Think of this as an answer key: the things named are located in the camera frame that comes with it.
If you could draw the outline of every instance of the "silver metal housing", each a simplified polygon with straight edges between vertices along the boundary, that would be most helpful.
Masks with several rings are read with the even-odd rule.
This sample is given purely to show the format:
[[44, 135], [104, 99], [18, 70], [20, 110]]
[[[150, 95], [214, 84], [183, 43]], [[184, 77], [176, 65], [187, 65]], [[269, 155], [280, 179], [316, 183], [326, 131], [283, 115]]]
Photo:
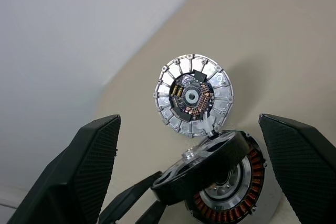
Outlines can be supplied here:
[[[235, 207], [245, 197], [251, 183], [251, 165], [247, 157], [237, 165], [236, 176], [231, 172], [228, 181], [223, 184], [215, 184], [215, 187], [206, 188], [199, 192], [204, 203], [216, 210], [227, 210]], [[214, 202], [213, 199], [227, 200]]]
[[[176, 78], [193, 70], [207, 75], [207, 82], [214, 90], [214, 103], [202, 119], [186, 122], [171, 111], [170, 87]], [[231, 110], [234, 94], [230, 79], [221, 66], [205, 56], [189, 54], [179, 56], [163, 66], [153, 97], [165, 125], [188, 137], [195, 137], [212, 136], [221, 129]]]

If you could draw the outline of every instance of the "circuit board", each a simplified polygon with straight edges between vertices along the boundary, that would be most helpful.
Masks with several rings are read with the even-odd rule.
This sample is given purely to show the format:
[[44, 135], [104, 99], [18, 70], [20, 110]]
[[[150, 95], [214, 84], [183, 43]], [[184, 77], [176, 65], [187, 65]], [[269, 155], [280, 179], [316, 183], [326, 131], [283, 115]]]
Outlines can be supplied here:
[[180, 119], [189, 122], [208, 116], [213, 102], [214, 91], [206, 82], [206, 75], [194, 71], [177, 78], [170, 89], [171, 110]]

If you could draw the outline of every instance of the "brushless motor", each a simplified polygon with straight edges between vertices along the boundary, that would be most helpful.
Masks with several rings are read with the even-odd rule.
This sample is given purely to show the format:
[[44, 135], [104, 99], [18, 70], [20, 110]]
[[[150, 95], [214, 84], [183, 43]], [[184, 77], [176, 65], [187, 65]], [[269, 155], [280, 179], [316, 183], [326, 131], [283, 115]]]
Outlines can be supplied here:
[[240, 132], [227, 132], [184, 152], [182, 158], [163, 172], [151, 189], [161, 203], [169, 206], [193, 198], [214, 180], [226, 176], [248, 152], [249, 146]]
[[230, 112], [233, 88], [214, 60], [189, 54], [163, 66], [153, 97], [164, 124], [189, 137], [213, 136]]
[[[249, 145], [248, 155], [226, 176], [185, 201], [192, 216], [204, 224], [267, 224], [279, 205], [282, 191], [266, 147], [248, 134], [241, 134]], [[215, 139], [206, 138], [203, 144]]]

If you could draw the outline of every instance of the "beige surface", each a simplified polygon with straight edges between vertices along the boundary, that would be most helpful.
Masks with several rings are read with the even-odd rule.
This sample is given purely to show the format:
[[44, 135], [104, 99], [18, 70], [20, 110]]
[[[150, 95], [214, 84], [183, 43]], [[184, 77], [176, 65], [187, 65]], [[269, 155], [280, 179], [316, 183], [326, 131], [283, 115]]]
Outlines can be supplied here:
[[[121, 114], [112, 181], [103, 207], [118, 193], [165, 170], [189, 139], [165, 126], [152, 93], [160, 69], [189, 53], [208, 56], [229, 74], [235, 103], [226, 128], [262, 140], [262, 112], [319, 129], [334, 145], [336, 8], [334, 0], [189, 0], [108, 84], [97, 117]], [[147, 193], [120, 223], [134, 223], [154, 202]], [[160, 223], [195, 223], [183, 204]], [[272, 222], [299, 223], [283, 200]]]

